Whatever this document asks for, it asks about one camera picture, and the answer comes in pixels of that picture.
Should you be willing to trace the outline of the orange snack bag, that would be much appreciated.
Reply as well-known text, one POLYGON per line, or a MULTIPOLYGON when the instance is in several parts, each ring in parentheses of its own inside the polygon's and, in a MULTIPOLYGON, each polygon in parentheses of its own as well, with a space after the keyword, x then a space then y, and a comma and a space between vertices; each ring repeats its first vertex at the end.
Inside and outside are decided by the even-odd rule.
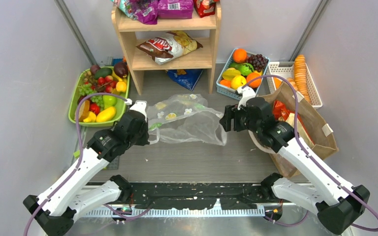
MULTIPOLYGON (((279 121, 285 121, 292 127, 294 127, 294 112, 289 110, 286 105, 278 100, 275 100, 274 106, 273 106, 273 115, 275 116, 276 120, 279 121)), ((302 137, 305 141, 305 143, 313 148, 314 147, 314 142, 310 138, 301 117, 298 115, 297 117, 297 128, 298 128, 298 133, 299 136, 302 137)))

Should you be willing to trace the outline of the clear plastic bag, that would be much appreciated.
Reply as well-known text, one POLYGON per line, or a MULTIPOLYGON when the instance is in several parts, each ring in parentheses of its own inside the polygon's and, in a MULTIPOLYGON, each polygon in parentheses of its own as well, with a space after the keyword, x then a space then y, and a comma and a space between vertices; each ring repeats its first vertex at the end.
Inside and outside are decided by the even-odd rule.
POLYGON ((147 108, 149 135, 154 143, 203 142, 224 146, 223 113, 208 107, 200 94, 176 94, 147 108))

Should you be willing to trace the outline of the brown burlap grocery bag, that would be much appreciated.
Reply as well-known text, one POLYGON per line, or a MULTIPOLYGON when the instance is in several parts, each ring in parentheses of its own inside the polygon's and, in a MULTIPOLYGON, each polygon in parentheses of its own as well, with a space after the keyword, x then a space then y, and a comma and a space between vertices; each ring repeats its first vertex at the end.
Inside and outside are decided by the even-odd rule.
MULTIPOLYGON (((324 118, 299 92, 297 92, 296 95, 299 101, 298 115, 301 117, 310 138, 315 144, 311 149, 322 160, 325 160, 327 157, 338 152, 333 131, 324 118)), ((274 106, 275 100, 278 100, 284 103, 289 110, 295 111, 294 93, 287 84, 281 85, 272 94, 263 95, 262 98, 269 102, 272 107, 274 106)), ((301 174, 293 164, 282 158, 280 155, 271 154, 270 156, 279 173, 284 177, 290 178, 301 174)))

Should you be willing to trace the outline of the Chuba chips bag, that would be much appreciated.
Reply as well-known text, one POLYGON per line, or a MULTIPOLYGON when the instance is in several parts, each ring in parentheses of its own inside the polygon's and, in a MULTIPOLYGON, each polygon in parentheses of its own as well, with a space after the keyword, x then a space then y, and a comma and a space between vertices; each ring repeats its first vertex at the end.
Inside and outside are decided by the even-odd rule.
POLYGON ((203 45, 182 30, 168 31, 136 46, 158 65, 194 52, 203 45))

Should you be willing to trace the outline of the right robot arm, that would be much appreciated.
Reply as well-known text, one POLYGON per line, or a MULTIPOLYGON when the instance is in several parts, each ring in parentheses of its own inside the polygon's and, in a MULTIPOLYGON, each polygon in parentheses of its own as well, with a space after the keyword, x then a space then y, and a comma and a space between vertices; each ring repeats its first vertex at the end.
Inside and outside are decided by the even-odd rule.
POLYGON ((227 105, 220 124, 226 132, 247 130, 256 135, 262 146, 288 160, 314 186, 310 189, 274 173, 261 182, 272 197, 290 201, 315 214, 336 235, 342 234, 364 213, 370 191, 337 175, 290 124, 276 120, 272 106, 264 98, 227 105))

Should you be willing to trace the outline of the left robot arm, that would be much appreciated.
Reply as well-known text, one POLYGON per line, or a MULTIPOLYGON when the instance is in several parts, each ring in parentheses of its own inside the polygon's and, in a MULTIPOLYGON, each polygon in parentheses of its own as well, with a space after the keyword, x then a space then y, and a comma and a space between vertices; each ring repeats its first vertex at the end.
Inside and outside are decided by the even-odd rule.
POLYGON ((148 141, 148 119, 143 108, 132 106, 112 128, 97 131, 79 152, 74 164, 48 189, 28 195, 23 204, 49 236, 63 236, 75 221, 106 203, 131 199, 132 186, 121 175, 98 188, 78 194, 90 179, 133 145, 148 141))

